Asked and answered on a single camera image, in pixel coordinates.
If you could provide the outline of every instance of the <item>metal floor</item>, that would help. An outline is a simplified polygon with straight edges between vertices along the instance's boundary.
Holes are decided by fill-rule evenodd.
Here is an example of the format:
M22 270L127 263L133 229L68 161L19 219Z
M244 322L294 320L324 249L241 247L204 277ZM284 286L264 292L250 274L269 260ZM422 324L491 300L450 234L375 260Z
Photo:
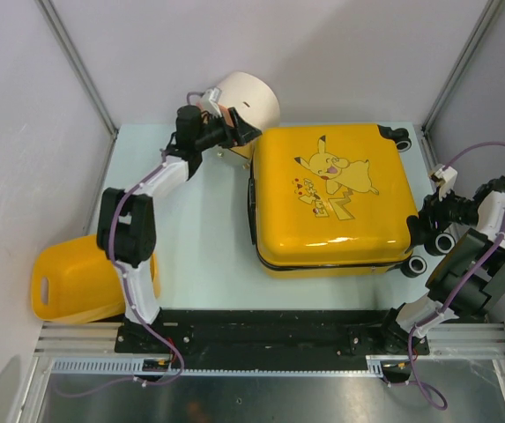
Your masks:
M439 412L416 387L387 386L361 377L185 376L166 387L124 382L89 397L59 397L94 388L116 376L52 375L40 422L311 423L426 421L505 423L505 404L491 361L423 361L424 381L449 408Z

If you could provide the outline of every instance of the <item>suitcase handle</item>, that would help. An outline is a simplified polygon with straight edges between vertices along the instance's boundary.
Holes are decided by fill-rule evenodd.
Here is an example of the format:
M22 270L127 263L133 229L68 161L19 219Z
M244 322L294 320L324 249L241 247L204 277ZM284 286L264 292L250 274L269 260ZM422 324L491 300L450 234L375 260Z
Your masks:
M252 245L256 245L256 185L252 169L250 169L249 177L248 210L250 239L252 240Z

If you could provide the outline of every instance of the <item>white cylindrical container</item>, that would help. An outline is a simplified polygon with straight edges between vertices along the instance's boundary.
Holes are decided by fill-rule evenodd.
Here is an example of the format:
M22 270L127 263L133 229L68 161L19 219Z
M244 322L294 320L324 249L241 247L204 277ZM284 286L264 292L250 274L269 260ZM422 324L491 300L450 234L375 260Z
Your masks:
M269 128L279 126L279 102L276 94L262 80L244 72L233 72L213 88L212 95L219 105L219 111L230 119L227 110L235 108L246 123L260 129L262 132ZM205 109L212 105L206 101L197 103ZM219 151L219 156L224 157L232 164L246 165L252 159L254 141L242 147L230 149L236 153Z

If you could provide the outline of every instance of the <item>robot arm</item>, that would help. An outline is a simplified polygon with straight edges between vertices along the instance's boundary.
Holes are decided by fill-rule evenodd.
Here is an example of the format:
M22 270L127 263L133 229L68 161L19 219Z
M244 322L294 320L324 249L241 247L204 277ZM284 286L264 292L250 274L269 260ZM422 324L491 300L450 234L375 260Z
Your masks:
M456 175L451 167L440 167L432 173L436 192L425 198L418 218L410 223L412 234L417 234L413 244L430 247L452 223L476 228L469 229L436 267L427 282L426 295L389 312L382 328L391 349L406 345L412 328L414 336L423 338L446 320L483 316L505 293L505 228L501 232L505 220L505 177L482 185L470 200L452 190ZM494 245L498 236L502 240ZM464 276L488 251L488 258L479 266L482 271L474 271L454 296Z
M108 259L115 257L114 267L123 281L127 304L125 315L134 323L140 323L139 317L152 323L160 312L151 276L152 252L156 246L153 200L160 201L189 180L203 161L203 151L217 145L223 148L242 146L262 133L242 120L235 108L228 109L228 117L231 122L196 106L178 109L176 132L162 152L163 161L159 167L128 193L114 188L103 192L97 244ZM127 200L111 240L116 209L125 196ZM111 244L113 255L109 251Z

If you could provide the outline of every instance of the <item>yellow plastic basket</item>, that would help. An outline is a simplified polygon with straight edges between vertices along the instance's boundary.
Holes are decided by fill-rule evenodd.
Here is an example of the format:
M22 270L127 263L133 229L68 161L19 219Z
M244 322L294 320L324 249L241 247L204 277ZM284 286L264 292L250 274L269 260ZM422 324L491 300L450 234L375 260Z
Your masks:
M158 297L155 255L151 275ZM105 252L97 248L95 235L49 247L39 254L33 267L31 302L40 319L67 324L93 322L125 311L119 278Z

